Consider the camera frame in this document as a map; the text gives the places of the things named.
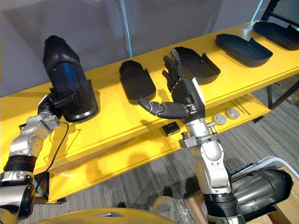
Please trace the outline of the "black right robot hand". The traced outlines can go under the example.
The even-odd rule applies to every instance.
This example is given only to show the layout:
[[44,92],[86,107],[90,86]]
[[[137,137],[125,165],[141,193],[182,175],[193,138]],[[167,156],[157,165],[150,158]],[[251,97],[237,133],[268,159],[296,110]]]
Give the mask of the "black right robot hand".
[[164,56],[163,61],[167,70],[163,70],[162,75],[173,101],[159,103],[139,98],[138,104],[159,118],[179,119],[184,124],[205,118],[205,101],[199,84],[196,78],[186,75],[178,52],[172,49],[171,57]]

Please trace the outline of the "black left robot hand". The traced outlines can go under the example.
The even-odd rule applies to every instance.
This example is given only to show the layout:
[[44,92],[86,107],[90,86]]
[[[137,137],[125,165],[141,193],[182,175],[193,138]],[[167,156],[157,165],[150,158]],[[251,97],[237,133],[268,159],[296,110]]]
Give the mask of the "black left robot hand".
[[38,112],[49,112],[52,115],[56,115],[59,119],[69,115],[66,106],[70,105],[77,99],[75,93],[59,94],[54,87],[50,88],[50,93],[45,95],[44,98],[38,104]]

